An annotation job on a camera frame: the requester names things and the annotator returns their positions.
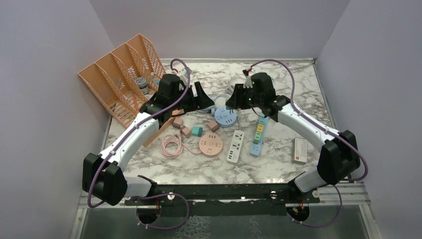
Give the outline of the yellow plug adapter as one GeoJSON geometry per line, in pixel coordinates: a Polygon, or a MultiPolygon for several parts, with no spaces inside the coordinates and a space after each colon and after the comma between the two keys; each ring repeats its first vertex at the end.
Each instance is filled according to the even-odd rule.
{"type": "Polygon", "coordinates": [[[263,129],[264,129],[264,126],[265,125],[259,123],[257,125],[256,132],[262,133],[263,132],[263,129]]]}

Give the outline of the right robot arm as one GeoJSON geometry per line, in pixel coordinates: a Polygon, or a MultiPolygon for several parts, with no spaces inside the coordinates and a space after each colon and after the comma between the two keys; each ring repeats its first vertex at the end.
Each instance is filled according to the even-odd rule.
{"type": "Polygon", "coordinates": [[[271,118],[294,130],[319,151],[317,166],[289,182],[288,198],[295,203],[307,192],[324,185],[335,185],[360,167],[355,135],[339,132],[300,110],[288,97],[277,95],[267,73],[249,76],[244,84],[235,84],[226,105],[232,109],[259,108],[271,118]]]}

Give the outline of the green plug adapter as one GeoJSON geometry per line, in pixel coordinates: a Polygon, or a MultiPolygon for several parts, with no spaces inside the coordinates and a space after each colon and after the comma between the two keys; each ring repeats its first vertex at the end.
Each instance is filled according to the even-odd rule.
{"type": "Polygon", "coordinates": [[[254,135],[253,143],[259,144],[261,142],[261,138],[262,138],[262,133],[257,131],[254,135]]]}

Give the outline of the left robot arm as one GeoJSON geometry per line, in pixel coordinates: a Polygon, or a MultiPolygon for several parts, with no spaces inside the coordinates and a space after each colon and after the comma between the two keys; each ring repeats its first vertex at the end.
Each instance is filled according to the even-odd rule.
{"type": "Polygon", "coordinates": [[[185,114],[212,105],[213,100],[200,82],[190,85],[177,75],[163,75],[157,92],[140,107],[122,135],[100,153],[89,153],[84,158],[82,188],[88,193],[88,206],[99,206],[91,202],[92,197],[112,206],[127,197],[138,197],[147,205],[153,203],[157,192],[152,180],[144,176],[125,177],[123,172],[129,161],[164,123],[174,118],[173,111],[181,110],[185,114]]]}

